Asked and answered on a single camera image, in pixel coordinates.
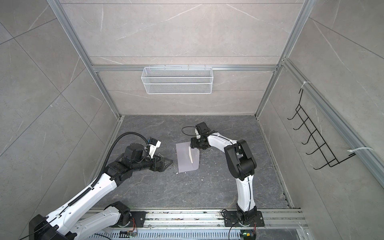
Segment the grey purple envelope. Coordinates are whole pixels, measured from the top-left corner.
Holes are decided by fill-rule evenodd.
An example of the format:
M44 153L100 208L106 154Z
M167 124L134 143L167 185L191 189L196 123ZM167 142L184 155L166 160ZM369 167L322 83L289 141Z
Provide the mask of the grey purple envelope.
M176 144L178 169L180 173L195 171L200 164L200 150L192 149L193 165L189 158L190 142Z

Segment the beige letter paper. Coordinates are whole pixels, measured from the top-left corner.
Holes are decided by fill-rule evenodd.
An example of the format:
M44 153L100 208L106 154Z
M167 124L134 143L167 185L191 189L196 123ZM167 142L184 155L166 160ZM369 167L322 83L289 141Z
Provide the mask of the beige letter paper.
M193 156L192 156L192 148L189 146L189 158L190 158L190 161L191 161L191 164L193 165Z

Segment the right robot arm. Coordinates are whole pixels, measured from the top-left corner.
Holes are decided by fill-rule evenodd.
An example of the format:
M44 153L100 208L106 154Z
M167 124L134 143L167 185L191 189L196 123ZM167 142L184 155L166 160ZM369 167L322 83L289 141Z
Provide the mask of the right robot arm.
M191 138L190 147L199 150L214 147L225 154L228 169L237 185L238 222L245 225L251 221L257 215L253 193L253 179L257 163L248 143L245 140L231 140L215 133Z

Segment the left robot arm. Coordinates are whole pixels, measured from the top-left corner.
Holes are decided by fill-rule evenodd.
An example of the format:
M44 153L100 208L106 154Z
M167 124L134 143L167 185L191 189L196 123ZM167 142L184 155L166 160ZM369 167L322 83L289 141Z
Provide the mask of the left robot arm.
M82 192L46 216L37 215L29 222L29 240L84 240L112 226L135 227L131 210L120 201L108 205L102 212L88 218L88 212L105 195L112 192L133 172L151 170L163 172L173 161L155 155L159 144L148 145L149 155L140 160L145 148L131 144L114 162L108 164L102 175Z

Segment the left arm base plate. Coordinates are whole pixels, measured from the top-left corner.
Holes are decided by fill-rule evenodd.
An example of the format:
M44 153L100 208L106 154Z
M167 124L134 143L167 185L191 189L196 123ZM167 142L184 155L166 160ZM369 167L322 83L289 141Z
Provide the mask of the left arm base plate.
M129 218L129 224L126 226L127 228L133 228L134 223L136 225L136 228L143 228L145 219L146 219L147 212L145 211L133 211L130 212L130 218Z

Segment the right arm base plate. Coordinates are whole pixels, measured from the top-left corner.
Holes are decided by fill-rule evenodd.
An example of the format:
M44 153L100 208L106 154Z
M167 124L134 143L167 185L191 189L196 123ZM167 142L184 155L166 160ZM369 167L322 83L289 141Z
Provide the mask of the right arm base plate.
M226 227L264 227L264 217L262 212L256 211L250 216L241 216L237 211L222 210L221 215Z

